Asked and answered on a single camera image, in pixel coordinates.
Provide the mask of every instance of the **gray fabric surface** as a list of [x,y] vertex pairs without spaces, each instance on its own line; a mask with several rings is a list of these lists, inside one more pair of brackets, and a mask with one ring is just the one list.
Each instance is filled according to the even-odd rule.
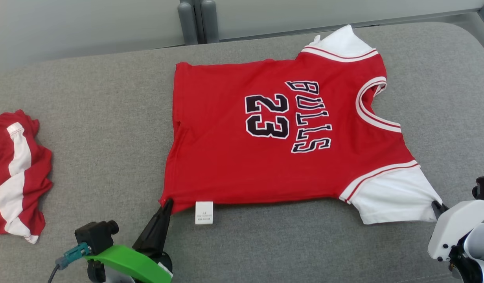
[[[356,29],[378,48],[388,89],[374,102],[401,123],[407,145],[449,206],[470,200],[484,175],[484,50],[449,24]],[[312,41],[297,35],[51,61],[0,75],[0,113],[40,120],[37,140],[53,151],[46,228],[36,245],[0,235],[0,283],[46,282],[74,230],[114,219],[116,244],[132,245],[158,208],[172,144],[174,64],[291,59]],[[323,199],[215,206],[214,224],[193,211],[171,219],[165,250],[174,282],[448,283],[427,254],[434,224],[365,226],[353,206]],[[55,283],[88,282],[80,260]]]

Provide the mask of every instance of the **red and white clothing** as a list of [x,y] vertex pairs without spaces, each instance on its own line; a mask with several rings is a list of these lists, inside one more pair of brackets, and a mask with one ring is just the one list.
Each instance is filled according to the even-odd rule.
[[334,197],[365,224],[435,220],[442,202],[399,124],[375,115],[382,57],[350,26],[294,60],[177,64],[174,143],[160,203],[253,204]]
[[0,115],[0,233],[33,244],[45,225],[38,200],[52,186],[52,153],[35,142],[38,129],[22,110]]

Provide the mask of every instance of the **white tag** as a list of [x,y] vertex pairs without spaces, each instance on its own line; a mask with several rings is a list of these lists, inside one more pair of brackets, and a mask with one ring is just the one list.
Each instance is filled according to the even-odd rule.
[[195,208],[195,224],[212,224],[213,202],[197,201]]

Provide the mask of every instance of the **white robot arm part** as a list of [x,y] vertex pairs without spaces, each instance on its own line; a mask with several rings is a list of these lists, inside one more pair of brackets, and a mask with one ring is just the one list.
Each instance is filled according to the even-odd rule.
[[476,200],[463,201],[448,209],[434,202],[438,222],[427,251],[464,283],[484,283],[484,177],[476,179]]

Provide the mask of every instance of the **black cable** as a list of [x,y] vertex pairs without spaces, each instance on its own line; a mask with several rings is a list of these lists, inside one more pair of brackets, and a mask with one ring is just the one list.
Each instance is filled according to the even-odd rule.
[[55,273],[59,268],[60,268],[60,265],[55,265],[55,268],[53,269],[52,274],[50,275],[50,279],[48,279],[48,283],[52,283],[53,277],[55,276]]

